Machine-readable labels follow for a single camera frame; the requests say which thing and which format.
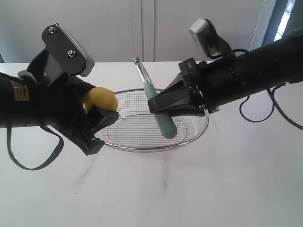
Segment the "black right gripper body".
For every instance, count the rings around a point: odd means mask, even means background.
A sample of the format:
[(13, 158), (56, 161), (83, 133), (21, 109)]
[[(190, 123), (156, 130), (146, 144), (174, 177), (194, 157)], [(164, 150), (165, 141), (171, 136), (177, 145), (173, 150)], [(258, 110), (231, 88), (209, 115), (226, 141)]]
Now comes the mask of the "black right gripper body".
[(248, 56), (196, 63), (193, 58), (178, 64), (183, 80), (180, 113), (214, 113), (227, 103), (251, 95), (251, 61)]

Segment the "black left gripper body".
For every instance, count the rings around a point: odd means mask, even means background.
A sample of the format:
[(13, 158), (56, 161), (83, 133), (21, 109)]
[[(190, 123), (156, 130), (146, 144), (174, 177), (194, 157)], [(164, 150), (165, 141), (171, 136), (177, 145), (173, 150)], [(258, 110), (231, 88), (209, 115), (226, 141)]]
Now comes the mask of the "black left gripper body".
[(84, 115), (81, 99), (94, 85), (78, 78), (88, 76), (94, 60), (87, 53), (53, 53), (43, 49), (23, 71), (31, 87), (39, 118), (49, 125), (69, 125)]

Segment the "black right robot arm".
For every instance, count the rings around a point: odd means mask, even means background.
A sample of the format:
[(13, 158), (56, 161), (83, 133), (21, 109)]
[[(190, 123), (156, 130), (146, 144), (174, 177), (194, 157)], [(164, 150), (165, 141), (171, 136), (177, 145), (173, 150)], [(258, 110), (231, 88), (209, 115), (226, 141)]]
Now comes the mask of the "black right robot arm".
[(180, 73), (148, 101), (152, 114), (199, 116), (214, 113), (224, 104), (284, 83), (303, 80), (303, 32), (293, 30), (283, 38), (249, 53), (211, 63), (193, 58), (179, 63)]

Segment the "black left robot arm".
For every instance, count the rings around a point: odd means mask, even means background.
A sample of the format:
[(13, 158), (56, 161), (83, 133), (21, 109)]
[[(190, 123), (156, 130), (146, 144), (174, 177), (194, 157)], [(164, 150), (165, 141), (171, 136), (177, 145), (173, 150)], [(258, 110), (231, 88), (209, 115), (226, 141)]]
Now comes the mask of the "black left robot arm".
[(47, 50), (16, 77), (0, 75), (2, 128), (51, 126), (92, 155), (105, 144), (96, 133), (118, 118), (114, 92), (71, 75)]

